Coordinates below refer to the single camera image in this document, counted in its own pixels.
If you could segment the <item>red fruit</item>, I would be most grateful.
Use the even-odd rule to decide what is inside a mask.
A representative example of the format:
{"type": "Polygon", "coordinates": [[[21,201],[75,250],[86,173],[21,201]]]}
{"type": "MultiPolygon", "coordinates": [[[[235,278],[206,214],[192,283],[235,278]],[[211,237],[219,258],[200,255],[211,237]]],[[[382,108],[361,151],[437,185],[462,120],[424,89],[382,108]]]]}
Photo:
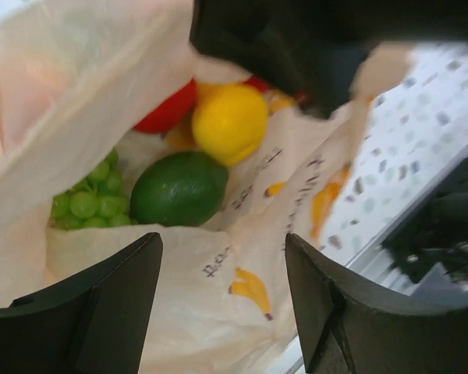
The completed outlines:
{"type": "Polygon", "coordinates": [[[133,130],[146,134],[162,134],[174,129],[191,111],[197,100],[197,84],[191,79],[184,87],[164,100],[146,115],[133,130]]]}

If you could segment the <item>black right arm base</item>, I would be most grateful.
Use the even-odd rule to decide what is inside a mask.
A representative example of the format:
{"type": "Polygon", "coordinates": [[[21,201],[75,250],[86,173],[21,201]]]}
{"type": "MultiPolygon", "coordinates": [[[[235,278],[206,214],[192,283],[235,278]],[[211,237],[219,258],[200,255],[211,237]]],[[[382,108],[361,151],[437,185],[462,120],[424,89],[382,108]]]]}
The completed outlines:
{"type": "Polygon", "coordinates": [[[435,265],[468,281],[468,157],[457,164],[381,243],[393,267],[418,284],[435,265]]]}

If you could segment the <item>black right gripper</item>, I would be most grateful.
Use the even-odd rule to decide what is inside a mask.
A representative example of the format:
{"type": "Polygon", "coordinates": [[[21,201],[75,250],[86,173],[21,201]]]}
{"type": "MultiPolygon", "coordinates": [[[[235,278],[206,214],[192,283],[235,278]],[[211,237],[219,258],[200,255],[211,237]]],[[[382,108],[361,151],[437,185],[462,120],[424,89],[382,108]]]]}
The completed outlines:
{"type": "Polygon", "coordinates": [[[468,1],[196,1],[190,42],[295,97],[319,119],[351,97],[383,41],[467,42],[468,1]]]}

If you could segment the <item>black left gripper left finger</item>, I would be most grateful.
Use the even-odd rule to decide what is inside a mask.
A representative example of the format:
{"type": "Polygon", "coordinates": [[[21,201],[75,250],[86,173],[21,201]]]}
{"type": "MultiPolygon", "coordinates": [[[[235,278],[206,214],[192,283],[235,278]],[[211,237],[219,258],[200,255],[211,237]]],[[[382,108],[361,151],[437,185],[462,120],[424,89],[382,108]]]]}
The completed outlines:
{"type": "Polygon", "coordinates": [[[136,373],[161,268],[157,233],[0,309],[0,373],[136,373]]]}

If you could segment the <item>orange translucent plastic bag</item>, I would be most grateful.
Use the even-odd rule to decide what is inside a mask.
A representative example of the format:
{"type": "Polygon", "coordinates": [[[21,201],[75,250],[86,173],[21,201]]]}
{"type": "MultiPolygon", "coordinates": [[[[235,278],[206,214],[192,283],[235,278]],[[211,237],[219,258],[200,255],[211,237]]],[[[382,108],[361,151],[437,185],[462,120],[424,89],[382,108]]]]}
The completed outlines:
{"type": "MultiPolygon", "coordinates": [[[[62,232],[52,197],[111,149],[133,184],[168,153],[130,132],[197,78],[245,78],[188,43],[189,1],[39,1],[0,21],[0,307],[94,265],[151,226],[62,232]]],[[[201,228],[163,228],[142,373],[263,373],[296,334],[285,236],[315,240],[314,197],[355,161],[368,100],[400,84],[410,45],[382,44],[362,64],[353,100],[326,122],[277,93],[264,142],[230,171],[220,212],[201,228]]]]}

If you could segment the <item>yellow lemon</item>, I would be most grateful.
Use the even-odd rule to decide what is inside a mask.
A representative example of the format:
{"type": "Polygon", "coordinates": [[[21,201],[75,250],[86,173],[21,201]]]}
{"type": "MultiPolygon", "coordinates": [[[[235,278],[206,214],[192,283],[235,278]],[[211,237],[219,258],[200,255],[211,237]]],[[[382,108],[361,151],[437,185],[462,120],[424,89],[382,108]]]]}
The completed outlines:
{"type": "Polygon", "coordinates": [[[268,119],[268,105],[254,87],[242,83],[209,86],[200,92],[193,111],[193,138],[206,154],[232,167],[258,149],[268,119]]]}

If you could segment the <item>green grape bunch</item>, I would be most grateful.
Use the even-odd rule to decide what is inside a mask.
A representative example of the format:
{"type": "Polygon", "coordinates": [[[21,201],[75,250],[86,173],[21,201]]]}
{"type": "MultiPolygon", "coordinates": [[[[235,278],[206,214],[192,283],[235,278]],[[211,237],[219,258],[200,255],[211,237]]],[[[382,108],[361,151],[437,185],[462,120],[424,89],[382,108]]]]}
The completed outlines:
{"type": "Polygon", "coordinates": [[[113,149],[88,175],[54,196],[49,225],[63,231],[131,225],[129,197],[118,163],[119,154],[113,149]]]}

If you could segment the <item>green lime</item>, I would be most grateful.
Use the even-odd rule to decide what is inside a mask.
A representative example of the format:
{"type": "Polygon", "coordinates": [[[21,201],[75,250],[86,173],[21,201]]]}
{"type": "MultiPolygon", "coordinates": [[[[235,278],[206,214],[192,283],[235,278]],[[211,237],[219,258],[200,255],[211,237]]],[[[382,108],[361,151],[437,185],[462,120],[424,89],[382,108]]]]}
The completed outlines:
{"type": "Polygon", "coordinates": [[[136,180],[129,212],[138,224],[197,227],[221,208],[229,181],[225,166],[199,151],[163,157],[136,180]]]}

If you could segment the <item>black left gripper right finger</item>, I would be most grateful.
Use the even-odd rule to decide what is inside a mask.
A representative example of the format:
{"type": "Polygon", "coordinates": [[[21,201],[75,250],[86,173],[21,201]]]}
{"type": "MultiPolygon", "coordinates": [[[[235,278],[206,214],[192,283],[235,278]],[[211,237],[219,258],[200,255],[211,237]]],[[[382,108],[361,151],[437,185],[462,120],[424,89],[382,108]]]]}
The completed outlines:
{"type": "Polygon", "coordinates": [[[400,294],[285,237],[285,261],[303,363],[348,373],[468,373],[468,307],[454,309],[400,294]]]}

